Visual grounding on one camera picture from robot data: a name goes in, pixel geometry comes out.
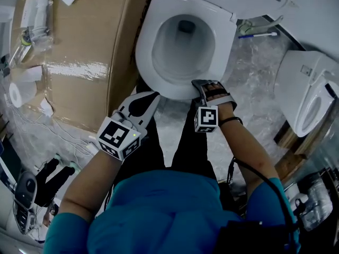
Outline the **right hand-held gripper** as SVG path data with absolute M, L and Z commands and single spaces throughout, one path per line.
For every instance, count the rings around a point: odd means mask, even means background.
M 213 99 L 208 101 L 206 99 L 205 88 L 211 83 L 220 83 L 216 80 L 195 79 L 191 81 L 192 85 L 198 90 L 200 94 L 200 103 L 194 117 L 195 132 L 211 133 L 219 126 L 218 120 L 218 106 L 224 103 L 230 103 L 233 111 L 237 104 L 229 93 L 228 96 Z

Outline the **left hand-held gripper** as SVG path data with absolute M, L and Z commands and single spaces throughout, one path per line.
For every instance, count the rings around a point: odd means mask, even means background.
M 111 117 L 106 117 L 96 139 L 107 154 L 124 161 L 140 146 L 146 126 L 160 101 L 158 92 L 141 92 L 127 97 Z

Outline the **person's right hand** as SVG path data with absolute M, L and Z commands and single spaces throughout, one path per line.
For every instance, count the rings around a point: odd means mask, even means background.
M 209 83 L 205 85 L 204 92 L 206 95 L 206 99 L 211 101 L 213 99 L 222 98 L 228 96 L 229 93 L 220 83 Z

